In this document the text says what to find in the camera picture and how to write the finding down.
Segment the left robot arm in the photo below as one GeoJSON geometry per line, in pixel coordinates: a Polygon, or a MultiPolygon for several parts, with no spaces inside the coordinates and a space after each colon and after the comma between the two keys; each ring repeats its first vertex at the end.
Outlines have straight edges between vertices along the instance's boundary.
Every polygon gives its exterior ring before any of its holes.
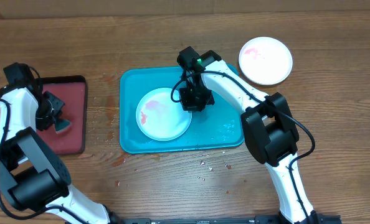
{"type": "Polygon", "coordinates": [[[63,161],[37,133],[70,126],[61,117],[64,101],[44,90],[32,66],[15,62],[3,71],[8,84],[0,88],[0,209],[15,220],[50,213],[67,223],[121,223],[72,184],[63,161]]]}

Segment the light blue plate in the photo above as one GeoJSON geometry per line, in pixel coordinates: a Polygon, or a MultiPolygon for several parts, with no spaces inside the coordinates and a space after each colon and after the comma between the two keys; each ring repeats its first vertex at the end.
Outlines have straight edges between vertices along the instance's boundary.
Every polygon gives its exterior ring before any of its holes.
{"type": "Polygon", "coordinates": [[[192,121],[192,114],[184,111],[171,97],[177,90],[157,88],[145,94],[136,107],[136,123],[143,134],[157,141],[170,141],[183,135],[192,121]]]}

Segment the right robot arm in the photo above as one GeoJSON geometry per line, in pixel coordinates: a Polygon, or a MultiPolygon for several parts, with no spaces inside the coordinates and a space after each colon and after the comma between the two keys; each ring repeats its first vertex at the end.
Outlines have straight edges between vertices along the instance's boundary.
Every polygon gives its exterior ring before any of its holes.
{"type": "Polygon", "coordinates": [[[179,52],[183,73],[175,84],[177,102],[184,111],[201,112],[215,103],[217,93],[239,114],[244,141],[253,158],[266,166],[280,203],[282,223],[313,223],[316,212],[307,199],[297,162],[298,130],[311,133],[292,117],[286,99],[268,95],[236,75],[218,54],[209,50],[199,55],[192,47],[179,52]]]}

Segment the teal plastic tray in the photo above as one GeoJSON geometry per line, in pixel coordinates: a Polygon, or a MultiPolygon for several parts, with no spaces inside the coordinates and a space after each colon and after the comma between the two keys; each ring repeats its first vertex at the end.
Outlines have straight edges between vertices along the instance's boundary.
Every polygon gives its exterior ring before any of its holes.
{"type": "Polygon", "coordinates": [[[148,92],[172,88],[182,68],[157,67],[126,71],[120,79],[120,145],[130,154],[162,153],[236,147],[244,141],[240,114],[217,93],[215,103],[192,114],[190,126],[171,141],[156,141],[145,135],[136,122],[136,107],[148,92]]]}

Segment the white plate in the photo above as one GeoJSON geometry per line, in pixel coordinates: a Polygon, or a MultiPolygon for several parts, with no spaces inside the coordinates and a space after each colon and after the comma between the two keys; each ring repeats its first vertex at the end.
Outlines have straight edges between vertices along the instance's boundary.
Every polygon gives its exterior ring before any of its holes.
{"type": "Polygon", "coordinates": [[[276,85],[290,75],[293,57],[289,48],[272,37],[256,37],[241,48],[238,58],[242,73],[259,85],[276,85]]]}

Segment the black tray with red liquid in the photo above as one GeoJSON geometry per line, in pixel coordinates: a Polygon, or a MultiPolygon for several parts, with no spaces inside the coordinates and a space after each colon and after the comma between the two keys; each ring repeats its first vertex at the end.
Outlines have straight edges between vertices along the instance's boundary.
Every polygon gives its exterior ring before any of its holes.
{"type": "Polygon", "coordinates": [[[81,154],[85,147],[85,128],[87,120],[88,86],[81,75],[49,77],[42,79],[45,91],[51,92],[62,100],[61,119],[70,121],[70,125],[61,131],[51,126],[45,131],[37,131],[41,139],[56,154],[81,154]]]}

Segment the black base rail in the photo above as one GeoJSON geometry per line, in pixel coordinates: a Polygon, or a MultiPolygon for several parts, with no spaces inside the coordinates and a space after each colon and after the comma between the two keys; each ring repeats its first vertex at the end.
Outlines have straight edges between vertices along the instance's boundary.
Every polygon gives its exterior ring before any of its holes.
{"type": "MultiPolygon", "coordinates": [[[[213,219],[169,219],[151,220],[150,218],[121,219],[125,224],[280,224],[290,223],[281,215],[256,215],[253,218],[213,218],[213,219]]],[[[309,223],[316,224],[342,224],[339,215],[312,214],[309,223]]]]}

